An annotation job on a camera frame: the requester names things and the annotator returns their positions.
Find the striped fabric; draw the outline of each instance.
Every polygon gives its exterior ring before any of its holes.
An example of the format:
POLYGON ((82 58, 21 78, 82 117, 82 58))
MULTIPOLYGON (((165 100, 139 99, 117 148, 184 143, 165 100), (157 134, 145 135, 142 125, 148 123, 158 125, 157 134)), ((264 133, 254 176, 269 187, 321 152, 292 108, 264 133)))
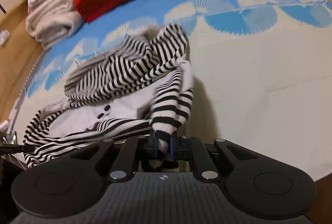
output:
POLYGON ((47 114, 38 111, 27 126, 24 143, 36 146, 25 154, 28 167, 44 163, 101 139, 121 140, 155 132, 158 149, 168 151, 170 135, 190 115, 193 89, 182 91, 188 39, 181 26, 170 24, 148 41, 144 35, 128 37, 116 50, 89 60, 69 76, 65 84, 68 105, 47 114), (91 129, 63 138, 50 138, 49 126, 67 108, 109 100, 149 86, 172 71, 172 77, 154 90, 149 116, 142 119, 107 119, 91 129))

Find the gray panel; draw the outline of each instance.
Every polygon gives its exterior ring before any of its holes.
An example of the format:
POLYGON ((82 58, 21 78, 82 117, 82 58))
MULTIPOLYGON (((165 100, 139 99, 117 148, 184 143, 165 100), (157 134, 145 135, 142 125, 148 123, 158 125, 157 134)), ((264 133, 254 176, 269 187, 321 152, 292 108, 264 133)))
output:
POLYGON ((128 182, 111 184, 98 203, 75 216, 42 219, 21 213, 12 223, 312 224, 305 216, 266 220, 247 215, 216 184, 197 181, 191 172, 138 172, 128 182))

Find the circular cover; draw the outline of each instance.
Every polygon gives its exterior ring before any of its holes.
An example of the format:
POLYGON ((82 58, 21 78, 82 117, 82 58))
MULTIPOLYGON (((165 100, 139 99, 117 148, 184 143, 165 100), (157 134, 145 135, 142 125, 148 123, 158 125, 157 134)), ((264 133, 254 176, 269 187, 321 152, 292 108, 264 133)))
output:
POLYGON ((225 189, 243 211, 268 219, 303 214, 315 197, 309 175, 271 159, 245 160, 236 165, 225 189))
POLYGON ((16 177, 12 196, 16 205, 33 215, 60 218, 96 203, 103 182, 84 161, 67 159, 33 167, 16 177))

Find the brown floor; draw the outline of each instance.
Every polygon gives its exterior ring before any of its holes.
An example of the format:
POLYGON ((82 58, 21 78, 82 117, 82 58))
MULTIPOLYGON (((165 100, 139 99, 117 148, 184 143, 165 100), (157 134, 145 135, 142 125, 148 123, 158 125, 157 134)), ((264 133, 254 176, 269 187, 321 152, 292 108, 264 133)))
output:
POLYGON ((315 224, 332 224, 332 174, 316 182, 317 197, 307 216, 315 224))

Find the mattress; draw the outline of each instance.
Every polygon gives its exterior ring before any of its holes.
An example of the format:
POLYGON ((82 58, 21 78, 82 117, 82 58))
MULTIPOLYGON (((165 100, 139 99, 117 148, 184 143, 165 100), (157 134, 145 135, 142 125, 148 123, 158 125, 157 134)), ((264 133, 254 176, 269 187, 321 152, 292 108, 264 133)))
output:
POLYGON ((68 74, 150 25, 181 24, 195 98, 186 134, 225 138, 307 172, 332 172, 332 3, 328 0, 135 0, 44 54, 14 130, 64 97, 68 74))

